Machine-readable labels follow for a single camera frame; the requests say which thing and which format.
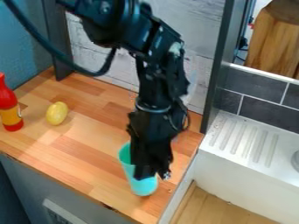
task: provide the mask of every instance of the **wooden surface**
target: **wooden surface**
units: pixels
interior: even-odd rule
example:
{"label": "wooden surface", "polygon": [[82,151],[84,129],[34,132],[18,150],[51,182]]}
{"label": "wooden surface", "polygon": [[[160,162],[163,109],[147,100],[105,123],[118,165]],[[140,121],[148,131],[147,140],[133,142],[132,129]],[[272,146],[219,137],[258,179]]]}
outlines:
{"label": "wooden surface", "polygon": [[245,66],[299,79],[299,1],[274,0],[261,10]]}
{"label": "wooden surface", "polygon": [[[173,141],[173,176],[160,181],[149,197],[129,188],[117,152],[129,140],[127,113],[136,94],[110,84],[72,74],[57,82],[49,69],[15,91],[24,128],[9,133],[0,128],[0,150],[60,184],[141,223],[156,223],[175,192],[202,140],[201,116],[191,114],[191,129]],[[71,109],[57,127],[45,121],[53,102]]]}
{"label": "wooden surface", "polygon": [[171,224],[277,224],[196,187],[193,182]]}

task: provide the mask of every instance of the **bottle label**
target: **bottle label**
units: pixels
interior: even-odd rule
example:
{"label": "bottle label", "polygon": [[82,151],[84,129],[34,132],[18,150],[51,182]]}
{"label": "bottle label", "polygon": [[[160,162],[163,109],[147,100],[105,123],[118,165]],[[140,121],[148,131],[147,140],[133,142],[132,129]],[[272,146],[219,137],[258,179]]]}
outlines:
{"label": "bottle label", "polygon": [[12,126],[22,121],[21,110],[18,104],[13,108],[0,109],[0,115],[2,123],[7,126]]}

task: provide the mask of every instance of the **wooden countertop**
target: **wooden countertop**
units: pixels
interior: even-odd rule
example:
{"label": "wooden countertop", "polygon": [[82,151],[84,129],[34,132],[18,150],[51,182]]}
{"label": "wooden countertop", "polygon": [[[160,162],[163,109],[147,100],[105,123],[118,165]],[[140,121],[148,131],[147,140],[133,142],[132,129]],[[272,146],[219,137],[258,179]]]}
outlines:
{"label": "wooden countertop", "polygon": [[[14,133],[0,127],[2,153],[141,223],[157,223],[203,137],[196,133],[201,116],[191,113],[191,130],[173,141],[173,177],[160,181],[153,195],[138,197],[117,160],[129,140],[125,127],[135,93],[76,73],[57,82],[52,68],[15,93],[24,127]],[[54,127],[45,121],[45,112],[57,101],[65,102],[70,113]]]}

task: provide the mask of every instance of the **ketchup bottle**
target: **ketchup bottle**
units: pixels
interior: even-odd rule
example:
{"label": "ketchup bottle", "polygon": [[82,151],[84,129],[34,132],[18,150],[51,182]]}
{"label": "ketchup bottle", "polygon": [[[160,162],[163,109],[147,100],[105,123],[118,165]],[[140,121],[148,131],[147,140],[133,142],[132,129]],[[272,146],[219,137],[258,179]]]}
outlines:
{"label": "ketchup bottle", "polygon": [[3,73],[0,73],[0,116],[8,131],[20,130],[24,125],[17,97],[5,85]]}

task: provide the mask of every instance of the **blue wall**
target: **blue wall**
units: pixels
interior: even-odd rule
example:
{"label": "blue wall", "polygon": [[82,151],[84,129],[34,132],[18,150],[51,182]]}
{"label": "blue wall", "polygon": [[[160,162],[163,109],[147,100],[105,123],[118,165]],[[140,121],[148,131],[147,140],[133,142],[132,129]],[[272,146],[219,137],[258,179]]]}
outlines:
{"label": "blue wall", "polygon": [[[46,35],[40,0],[14,0]],[[51,65],[50,55],[31,38],[0,0],[0,72],[16,88]]]}
{"label": "blue wall", "polygon": [[[14,0],[46,35],[40,0]],[[23,29],[0,0],[0,72],[16,88],[51,65],[51,57]],[[28,218],[0,163],[0,223],[29,224]]]}

